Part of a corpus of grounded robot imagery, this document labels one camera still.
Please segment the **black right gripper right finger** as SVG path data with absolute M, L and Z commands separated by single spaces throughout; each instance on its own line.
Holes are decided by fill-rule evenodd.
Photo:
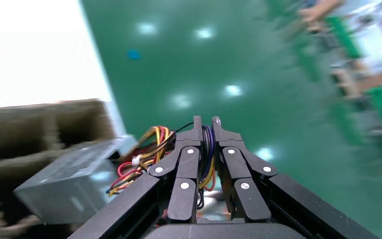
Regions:
M 213 117 L 216 163 L 234 239 L 374 239 L 376 235 L 251 153 Z

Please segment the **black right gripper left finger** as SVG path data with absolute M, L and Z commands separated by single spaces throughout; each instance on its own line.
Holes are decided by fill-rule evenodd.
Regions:
M 70 235 L 72 239 L 141 239 L 167 210 L 169 222 L 195 223 L 201 117 L 176 136 L 174 150 Z

